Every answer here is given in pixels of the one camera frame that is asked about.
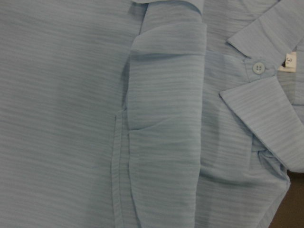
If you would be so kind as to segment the light blue button-up shirt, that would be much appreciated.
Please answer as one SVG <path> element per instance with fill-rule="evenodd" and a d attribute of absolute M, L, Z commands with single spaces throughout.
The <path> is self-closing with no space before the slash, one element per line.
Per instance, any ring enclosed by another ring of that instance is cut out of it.
<path fill-rule="evenodd" d="M 3 228 L 267 228 L 304 171 L 301 0 L 3 0 Z"/>

